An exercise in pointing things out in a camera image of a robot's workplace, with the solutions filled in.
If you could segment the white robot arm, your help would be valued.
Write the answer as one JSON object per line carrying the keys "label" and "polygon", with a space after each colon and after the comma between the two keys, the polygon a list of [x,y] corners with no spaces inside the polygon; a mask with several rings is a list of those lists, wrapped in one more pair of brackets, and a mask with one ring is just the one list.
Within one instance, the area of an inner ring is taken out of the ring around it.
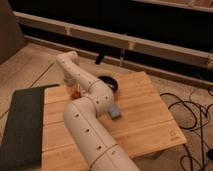
{"label": "white robot arm", "polygon": [[112,90],[100,79],[80,68],[75,51],[56,57],[68,78],[86,93],[64,109],[64,123],[91,171],[140,171],[97,117],[114,104]]}

